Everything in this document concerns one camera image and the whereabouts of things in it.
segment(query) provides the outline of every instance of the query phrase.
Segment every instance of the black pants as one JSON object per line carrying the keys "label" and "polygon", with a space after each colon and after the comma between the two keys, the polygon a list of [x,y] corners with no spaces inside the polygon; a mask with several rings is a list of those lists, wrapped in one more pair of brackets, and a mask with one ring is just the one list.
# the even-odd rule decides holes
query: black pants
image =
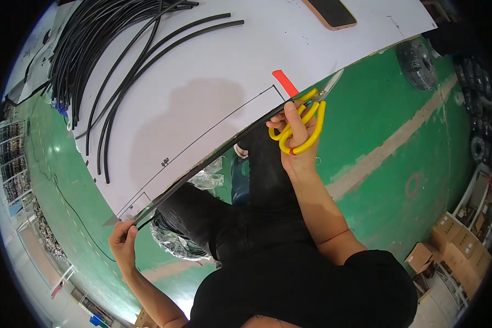
{"label": "black pants", "polygon": [[237,259],[251,249],[313,240],[304,224],[277,141],[255,128],[239,143],[248,150],[250,193],[245,205],[230,205],[186,183],[159,211],[216,261]]}

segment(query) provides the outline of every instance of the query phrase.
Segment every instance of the right hand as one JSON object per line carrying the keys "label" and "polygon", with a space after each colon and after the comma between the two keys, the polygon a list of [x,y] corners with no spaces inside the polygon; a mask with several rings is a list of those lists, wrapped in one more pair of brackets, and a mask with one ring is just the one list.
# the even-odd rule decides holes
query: right hand
{"label": "right hand", "polygon": [[135,221],[117,222],[108,239],[111,252],[123,276],[135,269],[135,237],[137,227]]}
{"label": "right hand", "polygon": [[[286,140],[286,147],[288,148],[299,147],[306,142],[313,133],[315,124],[317,123],[317,118],[313,116],[308,123],[303,124],[301,115],[306,115],[309,109],[307,108],[299,115],[297,107],[301,104],[302,102],[299,101],[285,103],[284,110],[272,117],[269,122],[266,122],[268,128],[276,128],[279,132],[282,131],[286,124],[290,125],[293,134]],[[310,148],[297,155],[288,155],[281,151],[282,167],[284,167],[290,178],[315,172],[315,158],[318,144],[319,140],[315,141]]]}

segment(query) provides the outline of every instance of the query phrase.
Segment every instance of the clear plastic wrap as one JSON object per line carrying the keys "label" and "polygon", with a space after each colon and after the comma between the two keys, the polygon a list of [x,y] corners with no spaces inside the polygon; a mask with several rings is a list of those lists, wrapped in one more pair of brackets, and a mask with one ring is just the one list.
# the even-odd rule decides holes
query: clear plastic wrap
{"label": "clear plastic wrap", "polygon": [[222,156],[214,160],[202,171],[195,174],[188,182],[201,190],[213,189],[224,184],[224,175],[216,174],[222,169]]}
{"label": "clear plastic wrap", "polygon": [[211,258],[210,255],[195,245],[191,240],[186,240],[176,233],[157,226],[155,220],[151,220],[150,222],[150,231],[153,240],[157,244],[164,247],[166,252],[179,259],[200,261]]}

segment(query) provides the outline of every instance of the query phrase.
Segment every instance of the green epoxy floor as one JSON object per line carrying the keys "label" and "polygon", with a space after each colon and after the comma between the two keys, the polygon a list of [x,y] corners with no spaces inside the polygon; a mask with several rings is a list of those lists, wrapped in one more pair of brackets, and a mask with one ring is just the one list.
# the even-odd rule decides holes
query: green epoxy floor
{"label": "green epoxy floor", "polygon": [[[448,57],[436,59],[434,64],[440,83],[454,73]],[[456,86],[444,106],[435,110],[405,144],[338,200],[351,230],[368,248],[389,250],[403,261],[415,243],[429,235],[440,214],[459,200],[473,164],[468,154],[470,123],[464,107],[454,101],[457,91]],[[433,92],[410,85],[401,73],[394,49],[346,68],[327,99],[317,154],[322,181],[329,184],[347,173],[411,119]],[[107,238],[112,227],[102,227],[113,212],[93,183],[73,139],[68,138],[65,120],[45,101],[38,98],[35,105],[33,97],[21,109],[24,117],[33,110],[33,146],[27,141],[33,190],[54,235],[79,270],[73,283],[110,313],[134,322],[134,313],[141,306],[109,259],[113,256]],[[233,150],[226,153],[221,171],[225,174],[224,186],[216,191],[228,202],[232,154]],[[50,180],[57,177],[63,197],[82,222],[44,174]],[[139,232],[135,249],[141,271],[180,261],[165,253],[147,228]],[[298,259],[289,266],[298,266]],[[190,267],[154,284],[189,315],[198,285],[214,269],[212,264]]]}

